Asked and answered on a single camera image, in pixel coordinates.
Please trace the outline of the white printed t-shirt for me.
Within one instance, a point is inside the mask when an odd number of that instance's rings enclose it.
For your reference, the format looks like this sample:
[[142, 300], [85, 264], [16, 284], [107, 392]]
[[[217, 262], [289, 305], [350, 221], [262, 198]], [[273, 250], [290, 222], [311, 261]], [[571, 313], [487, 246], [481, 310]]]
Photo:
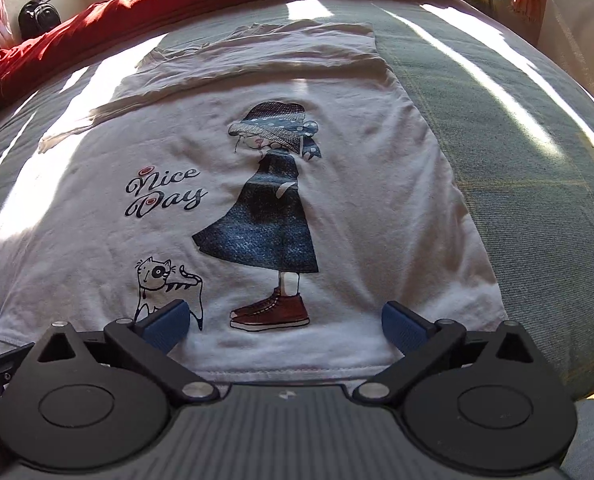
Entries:
[[192, 327], [173, 354], [215, 382], [373, 375], [398, 356], [390, 300], [471, 330], [504, 320], [451, 166], [370, 26], [154, 50], [44, 133], [0, 211], [0, 353], [175, 299]]

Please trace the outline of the green plaid bed blanket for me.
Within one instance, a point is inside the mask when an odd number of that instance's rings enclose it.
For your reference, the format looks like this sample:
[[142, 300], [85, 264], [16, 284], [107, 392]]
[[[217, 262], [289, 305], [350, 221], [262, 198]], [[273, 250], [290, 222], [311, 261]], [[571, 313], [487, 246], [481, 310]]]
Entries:
[[44, 133], [107, 102], [149, 52], [301, 21], [373, 29], [451, 166], [504, 320], [526, 327], [574, 398], [594, 392], [594, 101], [524, 41], [454, 1], [264, 2], [108, 49], [0, 113], [0, 211]]

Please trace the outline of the black backpack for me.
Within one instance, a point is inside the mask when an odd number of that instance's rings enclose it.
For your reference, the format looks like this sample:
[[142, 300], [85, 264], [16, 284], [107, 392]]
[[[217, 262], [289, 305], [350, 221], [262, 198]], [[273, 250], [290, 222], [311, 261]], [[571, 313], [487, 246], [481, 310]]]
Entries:
[[62, 23], [51, 0], [29, 0], [20, 9], [17, 21], [23, 40], [37, 38]]

